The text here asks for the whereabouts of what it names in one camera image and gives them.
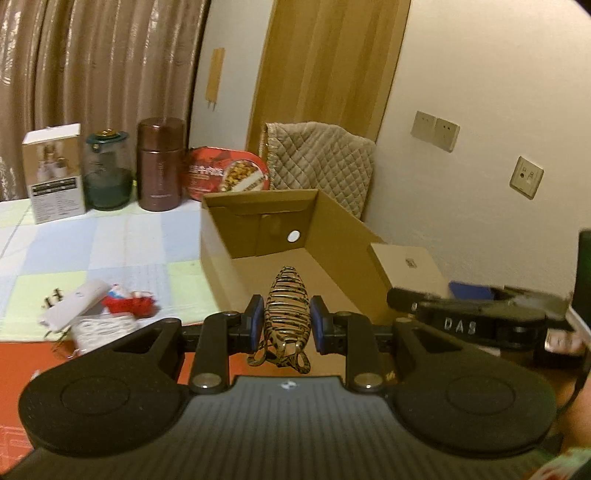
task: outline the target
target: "red plush toy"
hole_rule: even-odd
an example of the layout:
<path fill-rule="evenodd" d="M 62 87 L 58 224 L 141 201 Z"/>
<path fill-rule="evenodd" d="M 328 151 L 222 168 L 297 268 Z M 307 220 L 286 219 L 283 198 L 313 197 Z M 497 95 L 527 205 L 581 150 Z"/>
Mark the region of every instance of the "red plush toy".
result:
<path fill-rule="evenodd" d="M 128 292 L 120 285 L 114 285 L 102 304 L 111 313 L 132 313 L 136 318 L 147 318 L 154 314 L 154 298 L 149 292 Z"/>

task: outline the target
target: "wooden door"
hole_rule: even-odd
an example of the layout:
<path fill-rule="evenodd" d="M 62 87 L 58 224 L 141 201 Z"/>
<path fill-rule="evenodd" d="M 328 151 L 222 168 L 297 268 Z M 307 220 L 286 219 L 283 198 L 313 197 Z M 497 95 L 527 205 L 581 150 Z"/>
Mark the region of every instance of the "wooden door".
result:
<path fill-rule="evenodd" d="M 248 150 L 265 122 L 319 121 L 376 140 L 410 0 L 277 0 L 251 113 Z"/>

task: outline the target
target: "beige quilted cloth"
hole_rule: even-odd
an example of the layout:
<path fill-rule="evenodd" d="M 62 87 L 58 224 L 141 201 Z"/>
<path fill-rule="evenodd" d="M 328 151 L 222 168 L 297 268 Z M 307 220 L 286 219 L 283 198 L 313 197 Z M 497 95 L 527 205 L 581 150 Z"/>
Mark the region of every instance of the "beige quilted cloth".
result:
<path fill-rule="evenodd" d="M 320 189 L 357 218 L 374 169 L 375 143 L 338 125 L 266 124 L 261 141 L 271 190 Z"/>

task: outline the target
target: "brown thermos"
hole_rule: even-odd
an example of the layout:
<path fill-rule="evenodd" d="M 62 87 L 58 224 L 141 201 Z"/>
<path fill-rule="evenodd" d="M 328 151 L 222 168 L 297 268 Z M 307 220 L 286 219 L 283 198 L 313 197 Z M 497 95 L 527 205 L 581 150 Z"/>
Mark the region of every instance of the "brown thermos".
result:
<path fill-rule="evenodd" d="M 184 122 L 152 117 L 138 123 L 138 203 L 144 210 L 163 212 L 181 203 Z"/>

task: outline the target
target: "wall socket panel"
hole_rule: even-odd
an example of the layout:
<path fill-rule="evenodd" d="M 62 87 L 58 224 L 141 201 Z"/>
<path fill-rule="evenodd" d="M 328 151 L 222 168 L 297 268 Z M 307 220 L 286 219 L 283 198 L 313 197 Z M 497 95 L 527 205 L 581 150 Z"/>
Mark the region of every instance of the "wall socket panel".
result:
<path fill-rule="evenodd" d="M 438 118 L 435 122 L 435 131 L 433 132 L 433 145 L 446 152 L 452 152 L 456 146 L 457 136 L 460 133 L 460 126 L 448 122 L 443 118 Z"/>
<path fill-rule="evenodd" d="M 421 111 L 417 111 L 413 129 L 410 132 L 413 137 L 429 142 L 447 152 L 453 151 L 459 133 L 458 125 Z"/>
<path fill-rule="evenodd" d="M 543 176 L 543 168 L 533 164 L 523 157 L 519 157 L 513 175 L 511 176 L 511 180 L 509 181 L 509 185 L 511 188 L 532 200 L 535 193 L 538 191 Z"/>
<path fill-rule="evenodd" d="M 432 143 L 436 121 L 437 118 L 435 116 L 417 111 L 417 114 L 414 117 L 413 129 L 410 134 L 419 140 Z"/>

